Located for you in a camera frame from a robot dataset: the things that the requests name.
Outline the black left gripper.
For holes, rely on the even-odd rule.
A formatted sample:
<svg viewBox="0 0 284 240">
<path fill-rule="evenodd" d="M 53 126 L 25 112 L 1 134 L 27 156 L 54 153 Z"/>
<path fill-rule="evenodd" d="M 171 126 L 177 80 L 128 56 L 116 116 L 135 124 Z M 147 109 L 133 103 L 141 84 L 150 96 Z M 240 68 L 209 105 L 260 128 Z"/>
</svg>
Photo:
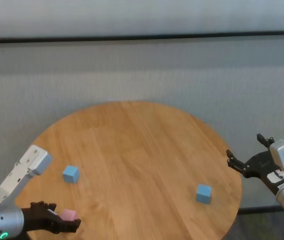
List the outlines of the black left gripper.
<svg viewBox="0 0 284 240">
<path fill-rule="evenodd" d="M 75 233 L 80 227 L 81 220 L 56 219 L 56 215 L 53 213 L 56 206 L 57 205 L 55 203 L 40 201 L 32 202 L 30 208 L 23 208 L 23 230 L 26 232 L 46 230 L 54 234 Z"/>
</svg>

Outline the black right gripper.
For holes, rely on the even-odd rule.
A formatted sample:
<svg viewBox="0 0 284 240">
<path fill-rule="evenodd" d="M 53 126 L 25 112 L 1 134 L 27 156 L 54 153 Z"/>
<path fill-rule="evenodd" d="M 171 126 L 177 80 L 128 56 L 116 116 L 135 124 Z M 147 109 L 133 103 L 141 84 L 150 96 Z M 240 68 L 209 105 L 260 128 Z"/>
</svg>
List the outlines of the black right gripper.
<svg viewBox="0 0 284 240">
<path fill-rule="evenodd" d="M 262 134 L 258 133 L 256 139 L 260 144 L 265 146 L 268 150 L 275 142 L 273 137 L 265 138 Z M 245 178 L 259 178 L 267 188 L 273 193 L 277 194 L 279 186 L 284 183 L 284 177 L 277 177 L 276 171 L 280 171 L 269 151 L 260 152 L 251 157 L 247 162 L 238 160 L 231 150 L 226 150 L 227 165 L 242 174 Z M 267 176 L 273 173 L 277 179 L 272 182 Z"/>
</svg>

